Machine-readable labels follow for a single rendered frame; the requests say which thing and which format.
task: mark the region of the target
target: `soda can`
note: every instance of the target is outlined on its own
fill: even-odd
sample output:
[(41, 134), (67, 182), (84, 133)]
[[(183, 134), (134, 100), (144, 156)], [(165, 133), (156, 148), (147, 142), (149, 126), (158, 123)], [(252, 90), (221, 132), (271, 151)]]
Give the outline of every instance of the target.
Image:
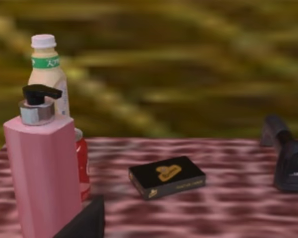
[(83, 132), (75, 128), (76, 153), (78, 159), (78, 174), (81, 200), (88, 199), (90, 194), (90, 180), (88, 175), (88, 149), (87, 143), (83, 138)]

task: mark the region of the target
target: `blurred background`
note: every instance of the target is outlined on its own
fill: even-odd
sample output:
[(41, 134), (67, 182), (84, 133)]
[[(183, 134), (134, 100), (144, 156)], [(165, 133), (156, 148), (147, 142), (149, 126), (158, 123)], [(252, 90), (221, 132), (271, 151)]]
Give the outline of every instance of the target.
[(298, 0), (0, 0), (0, 147), (42, 33), (85, 136), (298, 136)]

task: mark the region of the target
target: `green label band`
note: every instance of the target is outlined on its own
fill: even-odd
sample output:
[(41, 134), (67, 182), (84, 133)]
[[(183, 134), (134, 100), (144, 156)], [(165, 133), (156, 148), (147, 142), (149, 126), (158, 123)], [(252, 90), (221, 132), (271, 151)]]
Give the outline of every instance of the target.
[(55, 68), (60, 65), (59, 56), (54, 56), (50, 58), (35, 58), (32, 57), (32, 67), (33, 68)]

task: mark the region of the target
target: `pink lotion bottle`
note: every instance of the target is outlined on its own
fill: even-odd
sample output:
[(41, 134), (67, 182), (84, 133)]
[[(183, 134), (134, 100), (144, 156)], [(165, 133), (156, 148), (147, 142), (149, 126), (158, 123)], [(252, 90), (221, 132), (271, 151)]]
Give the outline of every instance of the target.
[(52, 238), (82, 210), (74, 120), (55, 115), (58, 89), (33, 84), (23, 95), (20, 116), (3, 125), (19, 220), (24, 238)]

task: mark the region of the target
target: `pink patterned surface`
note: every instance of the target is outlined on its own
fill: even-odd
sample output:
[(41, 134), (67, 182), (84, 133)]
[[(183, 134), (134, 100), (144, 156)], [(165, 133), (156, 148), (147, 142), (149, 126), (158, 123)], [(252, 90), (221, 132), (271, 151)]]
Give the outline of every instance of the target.
[[(298, 238), (298, 194), (272, 187), (276, 156), (255, 140), (91, 138), (92, 193), (104, 194), (106, 238)], [(187, 155), (207, 186), (143, 201), (129, 166)], [(0, 238), (21, 238), (6, 150)]]

